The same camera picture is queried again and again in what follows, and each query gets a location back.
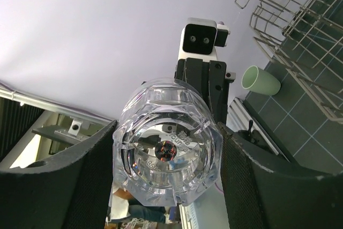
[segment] wire basket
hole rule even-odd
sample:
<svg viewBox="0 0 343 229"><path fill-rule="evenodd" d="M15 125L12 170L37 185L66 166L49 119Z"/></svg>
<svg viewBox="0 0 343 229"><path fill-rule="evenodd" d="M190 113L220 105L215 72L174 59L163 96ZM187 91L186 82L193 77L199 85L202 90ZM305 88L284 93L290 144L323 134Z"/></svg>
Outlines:
<svg viewBox="0 0 343 229"><path fill-rule="evenodd" d="M329 120L343 124L343 0L259 1L250 26L261 50Z"/></svg>

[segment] green cup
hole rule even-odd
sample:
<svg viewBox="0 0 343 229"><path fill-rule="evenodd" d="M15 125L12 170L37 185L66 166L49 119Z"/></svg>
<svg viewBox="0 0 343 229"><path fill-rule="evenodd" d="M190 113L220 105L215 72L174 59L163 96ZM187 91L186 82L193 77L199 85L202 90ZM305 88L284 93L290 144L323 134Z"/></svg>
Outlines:
<svg viewBox="0 0 343 229"><path fill-rule="evenodd" d="M253 65L245 71L242 87L245 90L273 96L279 92L281 83L270 73Z"/></svg>

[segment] metal wire rack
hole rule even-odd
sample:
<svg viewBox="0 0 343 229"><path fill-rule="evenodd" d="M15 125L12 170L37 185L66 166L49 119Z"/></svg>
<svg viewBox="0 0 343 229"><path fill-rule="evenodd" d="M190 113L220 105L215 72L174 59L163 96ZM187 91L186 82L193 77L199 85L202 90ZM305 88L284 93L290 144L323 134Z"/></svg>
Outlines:
<svg viewBox="0 0 343 229"><path fill-rule="evenodd" d="M245 8L250 0L236 0ZM343 124L343 0L259 0L250 26L331 121Z"/></svg>

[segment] transparent plastic object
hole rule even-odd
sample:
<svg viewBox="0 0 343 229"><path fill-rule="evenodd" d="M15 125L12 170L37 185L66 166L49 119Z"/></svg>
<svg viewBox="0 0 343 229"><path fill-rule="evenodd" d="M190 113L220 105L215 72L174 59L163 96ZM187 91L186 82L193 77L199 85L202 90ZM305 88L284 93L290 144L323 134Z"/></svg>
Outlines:
<svg viewBox="0 0 343 229"><path fill-rule="evenodd" d="M182 81L143 84L113 139L114 181L145 206L189 205L219 176L222 135L204 100Z"/></svg>

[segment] dark tile floor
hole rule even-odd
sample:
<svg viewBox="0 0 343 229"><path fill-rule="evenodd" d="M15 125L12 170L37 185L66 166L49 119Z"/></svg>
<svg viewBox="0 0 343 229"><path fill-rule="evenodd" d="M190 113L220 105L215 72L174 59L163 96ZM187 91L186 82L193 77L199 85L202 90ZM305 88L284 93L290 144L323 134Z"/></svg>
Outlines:
<svg viewBox="0 0 343 229"><path fill-rule="evenodd" d="M333 4L325 16L343 25L343 0L335 3L334 0L325 1ZM319 4L311 8L316 12L323 9ZM303 70L316 83L335 92L341 90L343 81L339 76L343 78L343 42L334 43L341 40L343 32L325 24L320 27L321 31L304 26L302 29L309 31L312 41L305 39L303 47L294 49L295 42L286 40L283 50L292 59L311 67ZM316 65L318 61L313 54L322 58L323 63ZM328 120L283 67L270 63L265 70L280 80L282 87L272 97L253 92L248 94L245 103L259 116L257 120L263 120L268 131L282 142L300 165L328 173L343 172L343 125ZM331 97L337 106L343 106L342 93Z"/></svg>

